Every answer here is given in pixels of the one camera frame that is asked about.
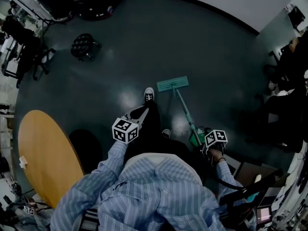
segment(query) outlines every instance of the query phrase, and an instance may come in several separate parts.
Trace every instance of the box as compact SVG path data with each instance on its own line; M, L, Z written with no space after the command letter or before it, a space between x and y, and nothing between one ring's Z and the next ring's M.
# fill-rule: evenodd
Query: box
M217 142L222 142L224 145L228 143L228 139L226 136L225 131L223 130L212 130L205 136L205 146L209 148L210 146L214 145Z
M125 144L132 142L139 135L138 124L117 118L112 125L112 136Z

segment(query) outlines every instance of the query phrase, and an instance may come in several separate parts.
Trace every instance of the mop handle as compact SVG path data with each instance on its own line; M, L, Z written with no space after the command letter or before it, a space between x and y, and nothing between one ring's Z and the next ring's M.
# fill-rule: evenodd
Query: mop handle
M178 96L179 96L179 98L181 99L182 106L183 106L183 109L184 109L184 112L185 112L187 121L188 121L189 125L191 126L191 129L192 129L193 134L194 134L194 136L195 136L195 138L196 138L196 140L197 140L198 145L199 145L199 146L202 145L202 143L201 143L201 141L200 141L200 139L199 139L198 133L197 133L197 129L196 129L196 127L195 127L194 124L193 124L193 120L192 120L191 114L189 113L189 110L188 110L188 108L187 108L187 106L186 106L186 103L184 102L184 99L182 98L182 95L180 94L179 90L178 90L176 87L173 87L173 90L174 90L174 91L175 91L175 90L177 91Z

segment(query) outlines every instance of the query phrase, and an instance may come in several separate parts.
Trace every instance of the gray floor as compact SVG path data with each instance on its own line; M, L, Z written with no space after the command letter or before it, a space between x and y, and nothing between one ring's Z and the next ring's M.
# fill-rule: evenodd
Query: gray floor
M94 62L82 63L70 54L81 33L103 45ZM27 112L42 110L67 134L78 128L91 131L106 158L114 142L111 125L143 103L144 89L187 76L190 84L180 91L197 126L225 130L227 153L240 161L288 168L292 154L245 142L259 107L254 96L268 81L262 65L271 49L262 34L256 38L234 22L180 0L124 0L109 19L74 18L52 26L46 41L57 53L49 75L38 81L32 73L25 76L15 110L17 128ZM179 100L171 91L156 92L155 100L162 128L171 128L173 139L189 144L190 128ZM18 129L14 132L17 145ZM17 146L14 153L17 162ZM24 190L30 189L17 171Z

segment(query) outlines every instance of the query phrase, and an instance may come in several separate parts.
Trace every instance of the wooden table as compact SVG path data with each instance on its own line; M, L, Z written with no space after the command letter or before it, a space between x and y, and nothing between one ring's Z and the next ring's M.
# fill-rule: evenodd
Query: wooden table
M27 160L24 172L34 190L56 208L65 193L80 180L83 168L69 138L46 113L32 110L18 132L19 156Z

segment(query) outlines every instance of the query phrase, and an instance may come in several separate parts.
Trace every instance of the seated person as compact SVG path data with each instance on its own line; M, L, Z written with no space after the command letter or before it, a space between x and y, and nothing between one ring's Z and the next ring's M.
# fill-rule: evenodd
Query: seated person
M12 36L20 45L24 45L23 55L18 64L18 71L23 73L30 70L34 56L40 47L40 39L34 36L34 32L24 28L13 16L8 15L5 21L0 19L3 32Z
M20 9L19 5L12 0L10 1L10 6L11 6L11 13L13 15L17 15L18 10Z
M287 152L300 152L303 140L308 142L306 85L307 82L301 80L290 94L272 96L263 102L254 142L281 144L281 149ZM278 115L279 120L268 123L269 113Z
M167 141L169 132L162 135L152 88L146 89L144 100L148 119L135 144L116 141L108 159L67 192L51 218L52 231L79 230L82 215L89 208L100 223L98 230L225 230L219 214L226 208L202 186L193 168L197 160L185 145L178 142L177 147ZM210 153L218 177L238 185L221 152L211 149ZM234 191L219 186L220 195ZM247 225L256 230L256 218Z
M289 91L295 88L308 69L307 50L308 32L302 37L294 38L289 45L282 48L282 55L269 83L269 89L276 89L277 94L281 90Z

